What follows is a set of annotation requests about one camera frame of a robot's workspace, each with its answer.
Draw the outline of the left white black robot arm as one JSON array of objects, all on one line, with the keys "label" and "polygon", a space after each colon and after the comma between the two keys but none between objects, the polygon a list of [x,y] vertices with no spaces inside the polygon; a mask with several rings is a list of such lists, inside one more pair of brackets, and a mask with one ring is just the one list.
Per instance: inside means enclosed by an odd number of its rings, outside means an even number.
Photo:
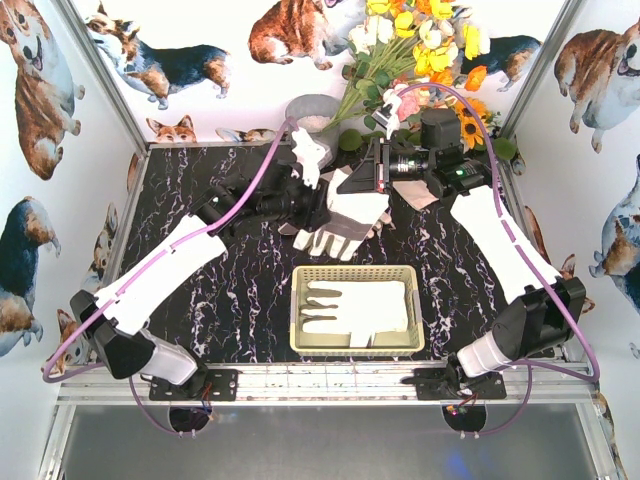
[{"label": "left white black robot arm", "polygon": [[301,171],[298,164],[275,164],[263,177],[211,187],[129,272],[96,293],[72,297],[75,319],[114,378],[141,374],[183,386],[204,375],[194,354],[152,335],[147,322],[197,270],[225,253],[240,226],[273,221],[311,232],[327,223],[329,183],[309,185]]}]

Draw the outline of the white glove with grey band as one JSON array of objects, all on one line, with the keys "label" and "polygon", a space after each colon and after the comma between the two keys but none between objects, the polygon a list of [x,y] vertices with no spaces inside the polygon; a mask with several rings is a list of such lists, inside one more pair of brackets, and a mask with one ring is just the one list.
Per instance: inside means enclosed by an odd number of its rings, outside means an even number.
[{"label": "white glove with grey band", "polygon": [[329,181],[327,206],[330,220],[314,232],[300,230],[294,238],[294,249],[312,257],[327,254],[347,262],[366,239],[391,223],[388,194],[337,192],[351,173],[349,167],[343,167],[323,175]]}]

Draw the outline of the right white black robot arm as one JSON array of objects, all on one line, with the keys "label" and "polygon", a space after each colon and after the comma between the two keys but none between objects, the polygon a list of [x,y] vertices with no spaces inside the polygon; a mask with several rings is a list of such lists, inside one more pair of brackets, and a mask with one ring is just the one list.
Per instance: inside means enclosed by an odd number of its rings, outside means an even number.
[{"label": "right white black robot arm", "polygon": [[582,340],[577,322],[586,297],[583,283],[554,269],[508,214],[493,187],[490,166],[464,154],[456,113],[423,113],[417,147],[398,140],[399,122],[391,106],[376,111],[373,119],[386,134],[373,143],[371,154],[339,193],[386,193],[402,182],[424,183],[472,237],[508,302],[486,334],[456,353],[459,370],[468,378],[480,377],[525,363],[571,338]]}]

